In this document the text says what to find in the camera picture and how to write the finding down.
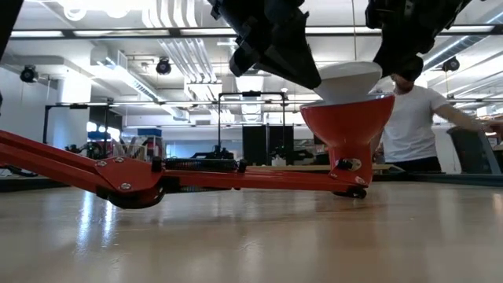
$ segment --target white wall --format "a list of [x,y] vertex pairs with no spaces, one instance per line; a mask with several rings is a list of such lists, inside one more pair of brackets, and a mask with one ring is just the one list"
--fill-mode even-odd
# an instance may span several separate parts
[[[91,81],[83,75],[68,75],[59,81],[57,90],[58,102],[90,101]],[[59,149],[67,145],[81,146],[87,142],[88,121],[89,109],[52,108],[49,125],[53,134],[47,141]]]
[[0,129],[42,142],[45,105],[56,101],[57,90],[41,83],[23,83],[17,73],[0,68],[0,91]]

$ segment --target fluorescent light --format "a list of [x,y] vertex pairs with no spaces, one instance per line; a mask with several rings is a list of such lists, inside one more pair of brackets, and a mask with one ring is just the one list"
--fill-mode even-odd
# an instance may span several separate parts
[[222,105],[265,104],[265,101],[220,101]]
[[217,46],[235,47],[237,43],[235,42],[217,42]]
[[61,31],[13,31],[11,37],[63,37]]
[[314,34],[352,34],[352,33],[380,33],[379,29],[367,27],[306,27],[306,35]]
[[179,106],[179,107],[184,107],[183,105],[210,105],[213,104],[211,101],[161,101],[162,104],[164,105],[172,105],[172,106]]
[[87,30],[73,31],[79,37],[136,37],[136,36],[166,36],[170,35],[167,29],[114,29],[114,30]]
[[144,101],[144,102],[115,102],[114,105],[130,105],[130,106],[143,106],[143,105],[153,105],[155,102],[153,101]]
[[444,30],[444,32],[489,32],[492,31],[494,25],[475,25],[475,26],[453,26],[449,30]]
[[183,28],[182,35],[235,35],[232,28]]
[[106,59],[108,62],[110,62],[110,64],[112,64],[112,65],[115,65],[115,64],[116,64],[114,61],[112,61],[112,59],[110,59],[110,58],[108,58],[108,57],[106,57],[105,59]]
[[89,102],[89,103],[83,103],[84,105],[88,106],[106,106],[108,103],[106,102]]

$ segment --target spotlight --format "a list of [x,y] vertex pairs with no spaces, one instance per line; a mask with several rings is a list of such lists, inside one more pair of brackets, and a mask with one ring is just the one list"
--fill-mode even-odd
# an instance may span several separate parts
[[39,74],[35,70],[34,65],[24,66],[24,70],[21,72],[20,79],[25,83],[37,83],[39,80]]
[[445,61],[442,64],[442,71],[448,72],[448,71],[457,71],[460,67],[459,61],[456,59],[456,57],[452,57],[449,60]]
[[171,73],[170,58],[160,58],[156,71],[159,75],[169,75]]

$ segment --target black frame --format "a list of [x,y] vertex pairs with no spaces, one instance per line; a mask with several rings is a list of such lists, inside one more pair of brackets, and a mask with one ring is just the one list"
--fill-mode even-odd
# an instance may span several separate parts
[[[222,148],[222,138],[221,138],[221,123],[220,123],[220,108],[221,108],[221,100],[223,96],[230,96],[230,95],[242,95],[243,97],[261,97],[263,95],[280,95],[282,103],[281,105],[283,106],[283,146],[285,146],[285,100],[286,100],[286,93],[284,92],[262,92],[262,91],[248,91],[248,92],[236,92],[236,93],[220,93],[218,94],[218,147]],[[269,138],[267,138],[266,142],[266,150],[267,150],[267,156],[269,156]]]
[[107,152],[107,147],[108,147],[108,141],[107,141],[107,134],[108,134],[108,110],[110,110],[109,105],[85,105],[85,104],[70,104],[70,105],[46,105],[46,110],[44,112],[44,129],[42,132],[42,143],[47,144],[47,127],[49,126],[49,111],[52,108],[69,108],[69,109],[88,109],[88,108],[104,108],[105,109],[105,132],[103,133],[103,147],[104,147],[104,154],[106,155]]

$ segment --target table surface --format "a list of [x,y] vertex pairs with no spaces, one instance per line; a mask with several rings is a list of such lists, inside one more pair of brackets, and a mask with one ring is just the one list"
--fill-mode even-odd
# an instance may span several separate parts
[[0,282],[501,282],[503,191],[374,183],[364,200],[243,189],[124,211],[4,193]]

